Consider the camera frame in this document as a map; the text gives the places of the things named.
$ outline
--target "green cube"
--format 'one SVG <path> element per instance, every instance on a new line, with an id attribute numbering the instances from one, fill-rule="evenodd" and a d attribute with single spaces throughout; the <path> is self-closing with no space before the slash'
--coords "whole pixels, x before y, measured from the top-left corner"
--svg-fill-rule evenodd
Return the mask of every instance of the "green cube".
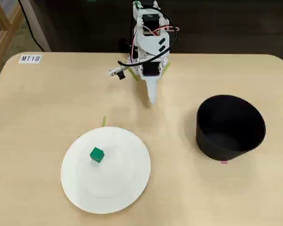
<path id="1" fill-rule="evenodd" d="M 102 159 L 104 158 L 105 154 L 102 150 L 98 149 L 97 147 L 94 148 L 94 150 L 90 153 L 91 159 L 97 161 L 100 163 Z"/>

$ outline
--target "black container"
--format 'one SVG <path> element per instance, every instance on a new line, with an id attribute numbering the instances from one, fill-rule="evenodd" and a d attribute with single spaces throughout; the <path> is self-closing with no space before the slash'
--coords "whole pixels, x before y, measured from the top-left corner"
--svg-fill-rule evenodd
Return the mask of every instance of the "black container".
<path id="1" fill-rule="evenodd" d="M 265 133 L 260 112 L 238 97 L 210 97 L 197 111 L 197 144 L 205 155 L 218 161 L 227 161 L 255 149 Z"/>

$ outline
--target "black cable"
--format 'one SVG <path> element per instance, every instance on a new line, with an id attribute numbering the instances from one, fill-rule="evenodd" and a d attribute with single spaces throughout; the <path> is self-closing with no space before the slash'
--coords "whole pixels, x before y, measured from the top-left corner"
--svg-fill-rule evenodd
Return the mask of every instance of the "black cable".
<path id="1" fill-rule="evenodd" d="M 41 45 L 37 42 L 37 40 L 36 40 L 36 39 L 34 38 L 34 36 L 33 36 L 32 28 L 30 27 L 30 24 L 29 24 L 29 22 L 28 22 L 28 19 L 27 19 L 27 16 L 26 16 L 26 13 L 25 13 L 25 11 L 24 11 L 24 8 L 23 8 L 23 5 L 22 5 L 21 1 L 18 0 L 18 2 L 19 2 L 19 4 L 20 4 L 20 7 L 21 7 L 21 9 L 22 9 L 22 12 L 23 12 L 23 14 L 24 14 L 25 20 L 26 20 L 27 25 L 28 25 L 29 32 L 30 32 L 30 34 L 31 34 L 31 36 L 32 36 L 32 38 L 33 38 L 33 40 L 34 40 L 34 42 L 37 44 L 37 46 L 38 46 L 43 52 L 45 52 L 44 49 L 41 47 Z"/>
<path id="2" fill-rule="evenodd" d="M 160 54 L 152 57 L 149 60 L 146 60 L 146 61 L 143 61 L 143 62 L 139 62 L 139 63 L 136 63 L 136 64 L 124 64 L 121 61 L 118 61 L 118 64 L 121 65 L 121 66 L 124 66 L 124 67 L 136 67 L 136 66 L 140 66 L 140 65 L 152 62 L 153 60 L 156 60 L 157 58 L 159 58 L 162 55 L 164 55 L 165 53 L 167 53 L 174 46 L 174 44 L 177 42 L 177 29 L 176 29 L 176 26 L 174 25 L 173 21 L 171 20 L 171 18 L 166 13 L 161 11 L 161 9 L 155 8 L 155 7 L 143 7 L 142 9 L 153 9 L 153 10 L 156 10 L 156 11 L 160 12 L 165 18 L 167 18 L 169 20 L 171 26 L 173 27 L 173 29 L 175 31 L 174 42 L 169 46 L 169 48 L 165 49 L 163 52 L 161 52 Z"/>

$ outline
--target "white robotic arm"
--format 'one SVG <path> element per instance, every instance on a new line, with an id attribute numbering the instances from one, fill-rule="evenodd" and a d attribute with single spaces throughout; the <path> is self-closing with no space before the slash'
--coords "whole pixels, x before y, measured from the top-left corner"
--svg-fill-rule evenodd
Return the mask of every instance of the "white robotic arm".
<path id="1" fill-rule="evenodd" d="M 136 26 L 128 63 L 119 62 L 121 67 L 110 71 L 109 74 L 117 74 L 123 79 L 123 71 L 131 67 L 135 74 L 146 81 L 150 102 L 154 104 L 157 81 L 161 78 L 170 55 L 170 38 L 167 30 L 171 27 L 175 31 L 175 41 L 172 44 L 174 45 L 177 40 L 177 28 L 160 10 L 155 0 L 134 1 L 133 17 Z"/>

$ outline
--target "table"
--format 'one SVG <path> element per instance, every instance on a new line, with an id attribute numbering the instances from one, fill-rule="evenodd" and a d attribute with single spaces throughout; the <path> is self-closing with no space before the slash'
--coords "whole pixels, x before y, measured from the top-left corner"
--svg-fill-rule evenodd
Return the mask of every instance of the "table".
<path id="1" fill-rule="evenodd" d="M 144 81 L 107 75 L 124 55 L 42 54 L 40 64 L 15 55 L 0 75 L 0 226 L 283 226 L 281 59 L 171 55 L 151 106 Z M 195 142 L 196 111 L 217 94 L 248 100 L 266 122 L 264 142 L 228 164 Z M 66 198 L 60 166 L 104 116 L 144 141 L 151 177 L 133 205 L 94 215 Z"/>

